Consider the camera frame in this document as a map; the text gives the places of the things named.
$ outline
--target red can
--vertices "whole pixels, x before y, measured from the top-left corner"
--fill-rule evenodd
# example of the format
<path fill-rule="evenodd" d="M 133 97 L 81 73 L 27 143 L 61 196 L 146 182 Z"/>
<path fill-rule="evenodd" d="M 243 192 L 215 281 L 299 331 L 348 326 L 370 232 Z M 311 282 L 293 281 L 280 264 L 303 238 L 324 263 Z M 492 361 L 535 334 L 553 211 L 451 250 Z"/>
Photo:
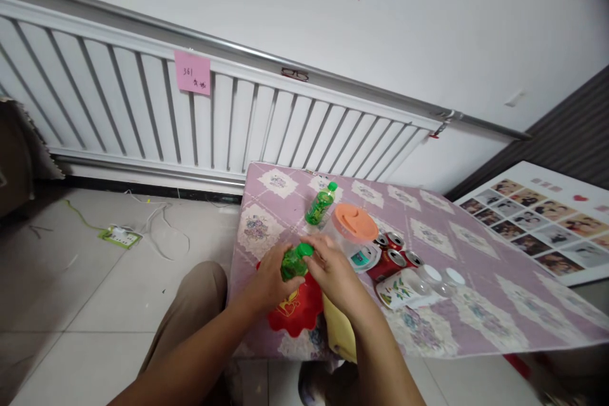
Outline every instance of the red can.
<path fill-rule="evenodd" d="M 404 248 L 404 240 L 399 235 L 393 232 L 387 232 L 385 233 L 385 237 L 388 241 L 388 249 L 395 249 L 396 251 L 400 252 Z"/>
<path fill-rule="evenodd" d="M 423 260 L 412 251 L 406 250 L 401 252 L 406 259 L 406 268 L 419 268 L 421 265 L 424 265 Z"/>
<path fill-rule="evenodd" d="M 375 243 L 377 246 L 379 246 L 382 250 L 387 249 L 389 246 L 389 240 L 382 233 L 379 233 L 379 235 L 376 237 L 376 240 L 374 240 L 373 243 Z"/>
<path fill-rule="evenodd" d="M 366 271 L 376 282 L 397 273 L 406 268 L 405 258 L 395 249 L 387 249 L 381 254 L 379 262 L 370 270 Z"/>

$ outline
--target glasses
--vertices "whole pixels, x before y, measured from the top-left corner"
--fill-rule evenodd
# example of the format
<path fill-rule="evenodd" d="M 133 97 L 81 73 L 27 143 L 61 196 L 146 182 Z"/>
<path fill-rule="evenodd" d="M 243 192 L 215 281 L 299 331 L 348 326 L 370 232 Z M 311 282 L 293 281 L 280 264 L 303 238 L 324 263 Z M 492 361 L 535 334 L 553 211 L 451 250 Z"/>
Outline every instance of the glasses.
<path fill-rule="evenodd" d="M 306 82 L 306 81 L 309 80 L 308 73 L 302 72 L 302 71 L 299 71 L 299 70 L 282 68 L 281 69 L 281 74 L 283 76 L 287 76 L 287 77 L 290 77 L 292 79 L 297 79 L 297 80 L 303 81 L 303 82 Z"/>

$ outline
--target pink tablecloth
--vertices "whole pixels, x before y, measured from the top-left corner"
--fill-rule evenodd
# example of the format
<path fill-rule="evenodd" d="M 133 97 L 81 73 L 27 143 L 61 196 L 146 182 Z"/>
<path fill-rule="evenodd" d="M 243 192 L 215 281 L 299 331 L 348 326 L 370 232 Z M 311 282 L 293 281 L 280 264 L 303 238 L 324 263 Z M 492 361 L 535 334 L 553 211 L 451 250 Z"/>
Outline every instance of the pink tablecloth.
<path fill-rule="evenodd" d="M 296 244 L 302 234 L 318 231 L 307 225 L 304 214 L 330 180 L 339 186 L 338 202 L 365 208 L 379 229 L 403 235 L 407 247 L 425 262 L 436 268 L 455 268 L 466 278 L 467 287 L 458 296 L 430 308 L 383 309 L 405 354 L 455 358 L 609 341 L 606 315 L 442 196 L 262 163 L 251 164 L 247 172 L 229 297 L 246 285 L 256 263 L 276 242 Z M 360 278 L 374 295 L 368 275 Z M 325 342 L 322 316 L 314 331 L 303 331 L 298 338 L 286 331 L 274 332 L 262 320 L 236 355 L 327 358 Z"/>

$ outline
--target green plastic bottle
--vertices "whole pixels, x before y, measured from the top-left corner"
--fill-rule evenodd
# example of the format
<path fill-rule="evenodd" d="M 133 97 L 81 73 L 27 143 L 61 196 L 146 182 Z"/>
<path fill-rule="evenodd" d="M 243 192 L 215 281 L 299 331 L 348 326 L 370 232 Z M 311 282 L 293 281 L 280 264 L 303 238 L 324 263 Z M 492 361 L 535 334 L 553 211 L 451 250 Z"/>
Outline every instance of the green plastic bottle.
<path fill-rule="evenodd" d="M 313 255 L 313 246 L 307 243 L 300 243 L 293 249 L 284 254 L 281 262 L 281 277 L 285 281 L 296 276 L 304 276 L 309 271 L 303 260 L 305 256 Z"/>
<path fill-rule="evenodd" d="M 325 212 L 334 203 L 334 191 L 337 187 L 335 182 L 331 182 L 328 184 L 328 187 L 319 191 L 309 211 L 304 215 L 304 219 L 309 224 L 318 225 L 322 221 Z"/>

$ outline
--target yellow cloth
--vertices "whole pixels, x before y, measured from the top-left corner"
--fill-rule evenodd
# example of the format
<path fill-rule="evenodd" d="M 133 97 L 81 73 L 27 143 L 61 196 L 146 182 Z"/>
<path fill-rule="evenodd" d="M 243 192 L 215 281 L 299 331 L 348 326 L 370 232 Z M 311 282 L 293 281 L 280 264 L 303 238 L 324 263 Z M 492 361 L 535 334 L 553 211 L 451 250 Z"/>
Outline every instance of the yellow cloth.
<path fill-rule="evenodd" d="M 355 334 L 347 316 L 334 306 L 324 294 L 324 316 L 328 326 L 328 344 L 330 349 L 343 357 L 347 362 L 357 363 L 355 353 Z"/>

